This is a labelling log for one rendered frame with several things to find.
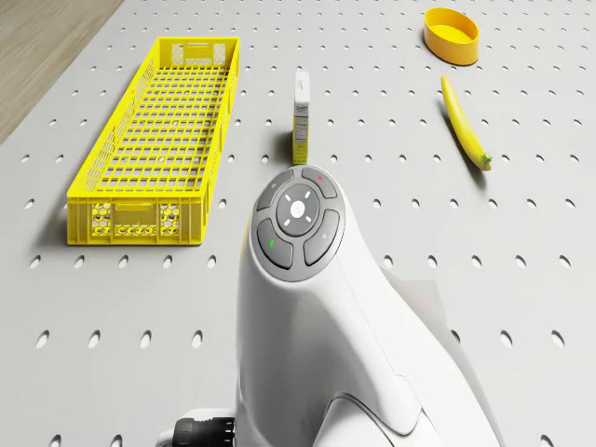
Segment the yellow basket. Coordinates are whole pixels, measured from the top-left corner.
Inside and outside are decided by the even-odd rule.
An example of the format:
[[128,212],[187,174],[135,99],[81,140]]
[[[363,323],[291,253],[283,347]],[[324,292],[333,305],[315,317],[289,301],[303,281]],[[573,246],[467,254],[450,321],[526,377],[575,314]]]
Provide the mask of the yellow basket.
[[239,53],[237,36],[157,38],[67,191],[68,244],[202,243]]

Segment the flat-sided can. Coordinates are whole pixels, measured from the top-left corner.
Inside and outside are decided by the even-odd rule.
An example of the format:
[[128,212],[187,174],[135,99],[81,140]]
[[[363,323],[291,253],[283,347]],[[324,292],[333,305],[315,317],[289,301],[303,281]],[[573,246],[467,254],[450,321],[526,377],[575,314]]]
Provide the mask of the flat-sided can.
[[295,165],[307,163],[309,135],[310,78],[307,71],[295,75],[292,159]]

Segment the banana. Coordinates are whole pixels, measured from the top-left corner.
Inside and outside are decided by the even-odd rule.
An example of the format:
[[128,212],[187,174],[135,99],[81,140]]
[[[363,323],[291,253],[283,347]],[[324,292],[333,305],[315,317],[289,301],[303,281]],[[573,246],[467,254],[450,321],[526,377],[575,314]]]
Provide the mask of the banana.
[[481,145],[472,127],[470,126],[463,108],[455,94],[454,88],[446,76],[441,79],[441,91],[443,102],[450,119],[456,137],[467,157],[480,170],[489,171],[492,169],[492,155]]

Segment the yellow bowl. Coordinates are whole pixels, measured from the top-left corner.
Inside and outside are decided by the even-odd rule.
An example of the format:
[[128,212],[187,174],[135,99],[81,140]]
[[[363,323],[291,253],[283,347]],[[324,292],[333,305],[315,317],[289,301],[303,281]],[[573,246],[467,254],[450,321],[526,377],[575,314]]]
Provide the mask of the yellow bowl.
[[428,49],[443,61],[464,66],[479,59],[479,28],[470,17],[457,10],[428,9],[424,15],[423,37]]

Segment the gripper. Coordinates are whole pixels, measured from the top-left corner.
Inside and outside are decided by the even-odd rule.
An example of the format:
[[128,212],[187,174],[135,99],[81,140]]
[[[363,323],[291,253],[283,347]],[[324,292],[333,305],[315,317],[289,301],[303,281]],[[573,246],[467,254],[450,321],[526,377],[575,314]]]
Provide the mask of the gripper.
[[237,447],[235,425],[233,409],[194,409],[160,433],[156,447]]

